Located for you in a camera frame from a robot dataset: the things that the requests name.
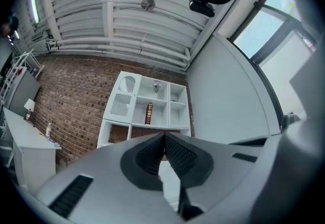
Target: white wall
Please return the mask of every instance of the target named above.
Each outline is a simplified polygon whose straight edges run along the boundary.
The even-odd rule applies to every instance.
[[[232,143],[276,134],[270,96],[245,57],[214,33],[187,70],[196,138]]]
[[[240,24],[247,17],[254,7],[254,2],[258,0],[235,0],[230,10],[227,12],[221,23],[217,27],[219,32],[225,38],[229,38]]]

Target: window frame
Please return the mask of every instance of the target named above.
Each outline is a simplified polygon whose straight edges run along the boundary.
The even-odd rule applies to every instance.
[[[268,13],[274,17],[279,18],[283,21],[283,24],[279,27],[279,29],[270,37],[270,39],[255,53],[250,60],[252,60],[255,64],[260,64],[263,60],[265,60],[281,43],[282,41],[291,33],[291,31],[295,30],[299,32],[303,37],[307,38],[313,45],[316,45],[315,39],[303,28],[301,21],[292,17],[289,14],[286,14],[283,11],[280,11],[274,7],[268,6],[265,4],[267,0],[259,0],[254,3],[253,9],[250,11],[245,20],[240,24],[240,26],[236,29],[233,35],[228,38],[228,40],[236,46],[234,41],[238,38],[238,36],[246,29],[246,27],[251,23],[251,21],[256,17],[256,15],[263,11]]]

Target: window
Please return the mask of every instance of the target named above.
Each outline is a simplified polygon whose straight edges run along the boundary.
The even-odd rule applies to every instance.
[[[301,21],[295,0],[267,0],[265,4],[289,14],[295,19]]]
[[[280,28],[282,23],[283,21],[277,17],[259,11],[234,43],[247,55],[248,58],[251,58]]]
[[[303,39],[291,32],[260,67],[270,81],[284,114],[306,118],[305,110],[290,84],[290,79],[310,57],[311,51]]]
[[[290,80],[316,41],[304,29],[295,0],[259,0],[229,39],[257,68],[281,122],[283,114],[306,118]]]

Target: bottle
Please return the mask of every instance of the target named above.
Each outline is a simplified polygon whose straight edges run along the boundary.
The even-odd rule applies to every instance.
[[[29,122],[29,118],[30,118],[30,109],[27,111],[27,114],[26,114],[26,122]]]
[[[50,139],[50,133],[51,133],[51,123],[46,128],[45,138]]]
[[[33,69],[33,71],[31,72],[31,75],[35,78],[35,75],[36,75],[36,68]]]

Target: ceiling pipe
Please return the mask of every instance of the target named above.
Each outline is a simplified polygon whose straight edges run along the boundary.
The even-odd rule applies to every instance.
[[[91,44],[75,44],[75,45],[67,45],[67,46],[59,46],[59,47],[52,47],[51,51],[63,51],[63,50],[67,50],[67,51],[81,51],[81,52],[97,52],[97,53],[109,53],[107,51],[99,51],[99,50],[82,50],[82,49],[78,49],[78,48],[96,48],[96,49],[106,49],[106,50],[116,50],[116,51],[123,51],[123,52],[131,52],[131,53],[135,53],[138,55],[142,55],[142,56],[147,56],[147,57],[151,57],[151,58],[156,58],[156,59],[160,59],[160,60],[164,60],[173,64],[176,64],[178,66],[181,67],[186,67],[187,63],[186,62],[182,62],[182,61],[178,61],[178,60],[174,60],[172,58],[169,57],[165,57],[162,56],[160,54],[156,54],[156,53],[152,53],[152,52],[148,52],[148,51],[140,51],[140,50],[135,50],[132,48],[127,48],[127,47],[122,47],[122,46],[112,46],[112,45],[91,45]]]
[[[191,59],[191,54],[190,54],[189,49],[187,47],[185,47],[185,55],[186,55],[186,57],[188,57],[189,59]]]
[[[94,52],[94,53],[100,53],[100,54],[107,54],[107,55],[118,55],[118,56],[127,56],[127,57],[130,57],[128,54],[125,54],[125,53],[115,53],[114,52],[109,52],[109,51],[98,51],[98,50],[53,50],[53,51],[46,51],[46,52],[37,52],[37,53],[34,53],[35,55],[42,55],[42,54],[50,54],[52,52],[59,52],[59,53],[63,53],[63,52],[88,52],[88,53],[91,53],[91,52]],[[163,66],[167,66],[167,67],[170,67],[170,68],[175,68],[177,70],[180,70],[180,71],[185,71],[185,68],[180,68],[176,65],[171,65],[171,64],[166,64],[164,62],[161,62],[161,61],[158,61],[158,60],[151,60],[151,59],[148,59],[148,58],[145,58],[145,57],[133,57],[133,58],[139,58],[141,60],[145,60],[145,61],[148,61],[148,62],[155,62],[155,63],[159,63]]]
[[[110,45],[96,45],[96,44],[71,44],[71,45],[64,45],[64,46],[58,46],[58,47],[52,47],[51,50],[68,50],[68,49],[102,49],[102,50],[116,50],[116,51],[125,51],[125,52],[132,52],[136,54],[140,54],[140,50],[127,48],[123,46],[110,46]]]
[[[62,40],[59,28],[54,17],[52,0],[43,0],[44,12],[47,19],[47,24],[49,25],[50,31],[55,40]]]
[[[148,43],[142,43],[139,41],[135,41],[135,40],[129,40],[129,39],[124,39],[124,38],[104,38],[104,37],[84,37],[84,38],[73,38],[73,39],[66,39],[66,40],[60,40],[60,41],[50,41],[49,44],[50,45],[60,45],[60,44],[71,44],[71,43],[91,43],[91,42],[102,42],[102,43],[119,43],[119,44],[124,44],[124,45],[130,45],[133,47],[137,47],[139,49],[149,49],[149,50],[153,50],[153,51],[158,51],[158,52],[162,52],[165,54],[168,54],[170,56],[174,56],[177,57],[179,59],[184,59],[186,61],[190,61],[190,56],[188,56],[185,52],[184,54],[172,51],[172,50],[168,50],[166,48],[160,47],[160,46],[156,46],[153,44],[148,44]]]

